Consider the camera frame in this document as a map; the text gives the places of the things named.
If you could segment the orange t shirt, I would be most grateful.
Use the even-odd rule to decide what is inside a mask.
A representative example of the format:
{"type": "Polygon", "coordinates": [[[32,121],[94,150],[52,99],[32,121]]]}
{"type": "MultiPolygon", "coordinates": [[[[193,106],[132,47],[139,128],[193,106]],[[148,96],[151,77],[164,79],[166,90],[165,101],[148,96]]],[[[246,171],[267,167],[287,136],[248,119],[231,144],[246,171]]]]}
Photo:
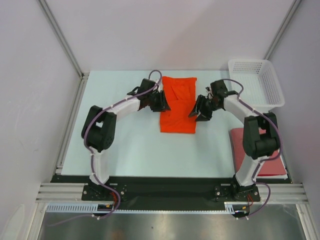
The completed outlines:
{"type": "Polygon", "coordinates": [[[162,78],[165,98],[170,110],[160,113],[162,133],[195,134],[196,118],[189,117],[196,103],[196,77],[162,78]]]}

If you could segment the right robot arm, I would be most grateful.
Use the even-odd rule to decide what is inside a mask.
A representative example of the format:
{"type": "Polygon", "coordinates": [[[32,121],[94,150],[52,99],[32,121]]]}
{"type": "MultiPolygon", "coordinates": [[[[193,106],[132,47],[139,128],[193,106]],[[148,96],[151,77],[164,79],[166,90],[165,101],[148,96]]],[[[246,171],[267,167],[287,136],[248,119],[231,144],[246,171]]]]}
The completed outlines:
{"type": "Polygon", "coordinates": [[[197,122],[209,121],[217,110],[233,114],[243,124],[242,146],[245,152],[240,169],[234,175],[237,182],[230,188],[231,196],[242,201],[249,194],[249,186],[265,162],[280,157],[282,139],[273,113],[262,114],[245,103],[235,91],[212,96],[199,95],[189,117],[197,122]]]}

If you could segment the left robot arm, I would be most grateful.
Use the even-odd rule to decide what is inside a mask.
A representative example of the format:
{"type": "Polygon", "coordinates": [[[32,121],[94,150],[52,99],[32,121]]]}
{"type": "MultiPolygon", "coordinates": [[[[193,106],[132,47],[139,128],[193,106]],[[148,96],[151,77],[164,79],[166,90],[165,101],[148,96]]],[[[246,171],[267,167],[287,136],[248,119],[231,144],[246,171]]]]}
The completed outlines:
{"type": "Polygon", "coordinates": [[[109,178],[108,161],[103,156],[115,139],[116,124],[131,113],[150,107],[153,112],[165,112],[171,108],[164,90],[153,90],[136,95],[127,95],[124,99],[109,107],[92,106],[81,131],[83,144],[90,154],[89,179],[96,184],[93,194],[100,200],[110,196],[111,188],[105,184],[109,178]]]}

